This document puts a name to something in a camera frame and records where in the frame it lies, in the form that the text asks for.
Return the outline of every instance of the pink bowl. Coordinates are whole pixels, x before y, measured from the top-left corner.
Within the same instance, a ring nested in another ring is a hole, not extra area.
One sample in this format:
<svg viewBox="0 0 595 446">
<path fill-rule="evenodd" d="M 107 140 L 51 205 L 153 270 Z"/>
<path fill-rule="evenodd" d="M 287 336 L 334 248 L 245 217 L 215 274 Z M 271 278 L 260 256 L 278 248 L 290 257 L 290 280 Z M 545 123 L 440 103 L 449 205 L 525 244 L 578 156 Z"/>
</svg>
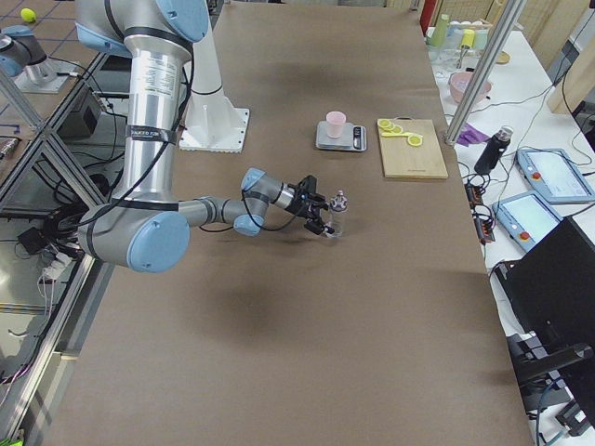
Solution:
<svg viewBox="0 0 595 446">
<path fill-rule="evenodd" d="M 457 104 L 463 99 L 463 93 L 465 93 L 472 75 L 472 72 L 455 72 L 450 76 L 450 79 L 448 80 L 450 96 L 453 97 Z M 480 93 L 477 95 L 477 98 L 475 98 L 473 103 L 477 104 L 480 100 L 485 99 L 491 90 L 492 83 L 485 81 L 483 83 L 483 88 L 480 90 Z"/>
</svg>

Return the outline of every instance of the computer monitor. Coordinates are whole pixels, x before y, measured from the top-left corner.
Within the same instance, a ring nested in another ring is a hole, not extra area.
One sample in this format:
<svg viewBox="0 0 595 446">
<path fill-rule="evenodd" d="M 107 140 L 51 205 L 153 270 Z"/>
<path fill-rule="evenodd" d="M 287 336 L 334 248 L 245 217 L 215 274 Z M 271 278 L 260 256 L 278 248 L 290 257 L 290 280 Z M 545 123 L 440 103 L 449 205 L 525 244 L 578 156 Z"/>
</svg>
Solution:
<svg viewBox="0 0 595 446">
<path fill-rule="evenodd" d="M 508 271 L 506 282 L 522 328 L 549 354 L 579 343 L 595 348 L 595 245 L 570 217 Z M 559 372 L 595 426 L 595 359 Z"/>
</svg>

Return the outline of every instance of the pink cup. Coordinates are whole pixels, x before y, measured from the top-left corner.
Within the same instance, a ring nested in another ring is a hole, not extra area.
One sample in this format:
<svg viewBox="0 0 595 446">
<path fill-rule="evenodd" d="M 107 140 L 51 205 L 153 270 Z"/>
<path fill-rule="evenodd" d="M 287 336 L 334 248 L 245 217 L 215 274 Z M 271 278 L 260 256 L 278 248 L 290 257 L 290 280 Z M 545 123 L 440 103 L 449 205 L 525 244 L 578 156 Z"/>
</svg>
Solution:
<svg viewBox="0 0 595 446">
<path fill-rule="evenodd" d="M 347 116 L 341 111 L 330 111 L 326 114 L 326 134 L 329 138 L 337 139 L 343 134 L 343 127 Z"/>
</svg>

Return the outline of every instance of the yellow ball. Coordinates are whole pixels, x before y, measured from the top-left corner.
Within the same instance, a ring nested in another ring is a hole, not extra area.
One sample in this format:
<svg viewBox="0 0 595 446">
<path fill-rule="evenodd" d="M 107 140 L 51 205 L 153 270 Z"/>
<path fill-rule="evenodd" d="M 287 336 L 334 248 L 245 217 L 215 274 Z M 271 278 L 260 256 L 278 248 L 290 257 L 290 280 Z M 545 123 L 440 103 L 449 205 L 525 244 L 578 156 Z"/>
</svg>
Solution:
<svg viewBox="0 0 595 446">
<path fill-rule="evenodd" d="M 29 9 L 28 7 L 24 7 L 20 11 L 20 17 L 25 20 L 27 23 L 33 23 L 37 20 L 37 16 L 35 16 L 35 11 Z"/>
</svg>

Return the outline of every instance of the cutting board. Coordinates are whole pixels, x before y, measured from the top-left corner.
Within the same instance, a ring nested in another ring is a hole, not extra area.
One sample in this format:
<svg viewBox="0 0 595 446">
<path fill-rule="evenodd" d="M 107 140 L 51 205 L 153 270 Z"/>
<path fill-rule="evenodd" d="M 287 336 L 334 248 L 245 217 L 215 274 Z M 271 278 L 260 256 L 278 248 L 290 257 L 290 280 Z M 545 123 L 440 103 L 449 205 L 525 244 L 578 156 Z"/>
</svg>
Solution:
<svg viewBox="0 0 595 446">
<path fill-rule="evenodd" d="M 422 135 L 423 142 L 419 147 L 412 147 L 407 143 L 407 138 L 382 137 L 384 130 L 377 126 L 385 177 L 448 178 L 443 154 L 431 120 L 394 118 L 390 121 L 400 125 L 404 132 Z"/>
</svg>

